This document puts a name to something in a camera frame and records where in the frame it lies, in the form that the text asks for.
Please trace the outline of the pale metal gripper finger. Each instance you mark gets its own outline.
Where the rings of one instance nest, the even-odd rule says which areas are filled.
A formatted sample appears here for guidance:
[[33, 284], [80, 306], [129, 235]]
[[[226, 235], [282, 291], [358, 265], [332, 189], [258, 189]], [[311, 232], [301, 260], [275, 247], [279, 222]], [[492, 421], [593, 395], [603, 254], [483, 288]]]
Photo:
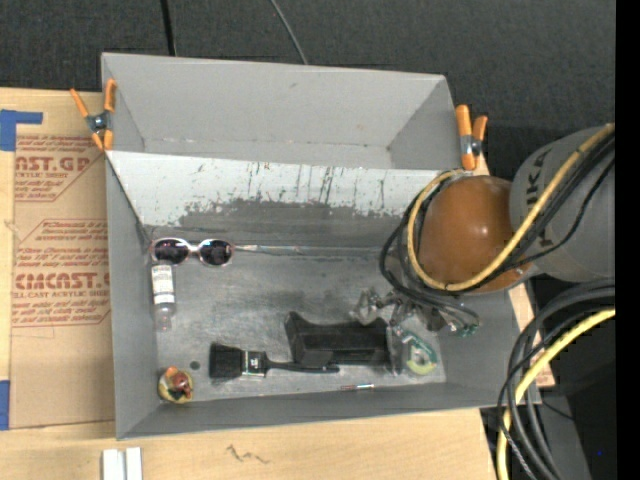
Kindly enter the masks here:
[[363, 290], [358, 300], [359, 309], [382, 309], [389, 304], [389, 296], [381, 296], [374, 289]]
[[376, 304], [358, 304], [349, 312], [349, 314], [360, 324], [369, 325], [381, 317], [381, 309]]

